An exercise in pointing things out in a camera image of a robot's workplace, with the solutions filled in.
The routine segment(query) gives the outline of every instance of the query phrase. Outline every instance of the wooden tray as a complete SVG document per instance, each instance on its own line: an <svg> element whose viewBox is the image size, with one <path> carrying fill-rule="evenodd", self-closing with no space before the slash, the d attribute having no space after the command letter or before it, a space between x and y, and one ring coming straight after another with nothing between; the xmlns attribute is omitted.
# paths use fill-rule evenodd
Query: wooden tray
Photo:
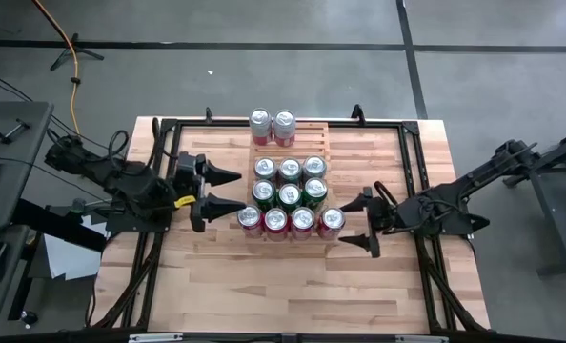
<svg viewBox="0 0 566 343"><path fill-rule="evenodd" d="M152 147L150 122L147 117L137 119L130 159L147 159ZM454 180L442 122L421 121L420 128L430 181L435 185ZM205 153L215 166L243 173L241 180L207 189L220 197L251 202L248 189L258 156L277 161L294 156L302 161L312 154L324 156L328 163L329 206L348 203L375 180L385 183L398 200L406 197L393 130L328 130L324 124L304 123L298 125L296 139L290 149L274 143L255 147L249 128L186 128L181 149ZM175 214L158 269L150 330L428 332L414 241L409 235L383 237L382 257L371 259L357 247L316 236L278 243L245 238L235 215L207 227L206 232L195 233L187 209ZM366 230L365 213L350 213L341 234ZM104 253L94 321L128 283L136 236L120 234ZM475 319L488 326L471 249L460 238L442 238L451 287ZM443 322L439 293L435 299Z"/></svg>

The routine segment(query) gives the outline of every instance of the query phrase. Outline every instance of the red soda can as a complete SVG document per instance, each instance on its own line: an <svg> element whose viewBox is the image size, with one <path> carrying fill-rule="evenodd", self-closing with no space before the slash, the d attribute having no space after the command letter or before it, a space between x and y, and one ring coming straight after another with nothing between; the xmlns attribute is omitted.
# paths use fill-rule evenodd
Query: red soda can
<svg viewBox="0 0 566 343"><path fill-rule="evenodd" d="M255 109L249 115L249 126L252 128L254 144L266 145L273 140L273 119L264 109Z"/></svg>
<svg viewBox="0 0 566 343"><path fill-rule="evenodd" d="M279 147L289 147L295 140L295 116L287 110L274 117L274 142Z"/></svg>
<svg viewBox="0 0 566 343"><path fill-rule="evenodd" d="M317 234L321 239L335 240L344 224L344 212L340 209L324 210L317 221Z"/></svg>
<svg viewBox="0 0 566 343"><path fill-rule="evenodd" d="M247 205L236 214L236 218L247 237L258 238L264 232L264 215L256 206Z"/></svg>
<svg viewBox="0 0 566 343"><path fill-rule="evenodd" d="M311 237L314 227L314 213L309 208L299 208L292 213L292 236L297 240Z"/></svg>
<svg viewBox="0 0 566 343"><path fill-rule="evenodd" d="M287 238L290 229L290 221L287 214L281 209L271 209L264 217L264 229L266 235L274 242L281 242Z"/></svg>

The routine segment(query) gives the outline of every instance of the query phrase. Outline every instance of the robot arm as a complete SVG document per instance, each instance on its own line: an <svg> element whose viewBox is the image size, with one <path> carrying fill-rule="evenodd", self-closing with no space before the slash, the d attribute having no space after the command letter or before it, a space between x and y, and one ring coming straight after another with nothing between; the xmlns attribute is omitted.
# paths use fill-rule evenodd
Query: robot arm
<svg viewBox="0 0 566 343"><path fill-rule="evenodd" d="M122 209L110 216L109 231L158 232L169 225L170 215L181 206L190 205L192 228L205 230L209 222L222 215L245 208L245 204L204 195L205 184L217 186L241 178L241 174L215 167L204 154L177 157L177 171L172 180L159 177L142 162L125 161L112 156L98 156L83 146L77 136L57 138L46 154L46 164L58 171L82 175L103 187Z"/></svg>
<svg viewBox="0 0 566 343"><path fill-rule="evenodd" d="M495 181L499 176L518 175L530 169L539 158L531 151L536 144L527 146L522 141L510 140L495 150L485 164L449 184L440 184L409 197L397 204L386 187L375 182L378 197L364 188L353 202L341 208L343 212L367 209L370 233L340 240L355 244L379 257L377 233L393 234L414 232L424 236L436 234L466 235L489 225L482 216L468 213L469 196Z"/></svg>

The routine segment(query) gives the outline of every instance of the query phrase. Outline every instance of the yellow label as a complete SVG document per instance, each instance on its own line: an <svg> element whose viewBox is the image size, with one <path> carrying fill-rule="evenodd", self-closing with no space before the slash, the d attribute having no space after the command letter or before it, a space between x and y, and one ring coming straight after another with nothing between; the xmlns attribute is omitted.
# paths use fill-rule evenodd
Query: yellow label
<svg viewBox="0 0 566 343"><path fill-rule="evenodd" d="M196 198L194 197L194 195L182 196L179 199L177 199L177 201L175 201L175 207L179 209L180 207L186 206L193 202L196 202Z"/></svg>

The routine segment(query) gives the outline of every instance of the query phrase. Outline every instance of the orange cable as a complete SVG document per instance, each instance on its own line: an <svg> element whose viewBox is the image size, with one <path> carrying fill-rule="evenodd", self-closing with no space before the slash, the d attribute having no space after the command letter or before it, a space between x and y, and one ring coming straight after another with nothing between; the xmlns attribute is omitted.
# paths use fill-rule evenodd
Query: orange cable
<svg viewBox="0 0 566 343"><path fill-rule="evenodd" d="M56 28L59 30L59 32L63 36L63 39L65 39L65 43L67 43L67 46L69 47L69 49L71 51L71 55L73 56L73 64L75 66L75 68L74 68L75 72L73 73L73 77L75 77L77 79L78 75L79 75L80 64L77 61L77 55L75 54L75 49L73 48L73 44L71 43L69 37L65 34L63 29L61 29L61 26L58 25L56 20L54 20L54 18L51 16L51 14L46 10L44 5L42 5L39 2L39 0L33 0L33 1L37 6L39 6L39 8L44 12L44 14L46 14L46 16L48 16L50 21L56 26ZM73 119L73 125L75 126L75 133L80 134L80 128L77 126L77 120L75 119L75 94L77 93L77 85L78 85L77 83L73 82L73 91L71 92L70 110L71 110L71 119Z"/></svg>

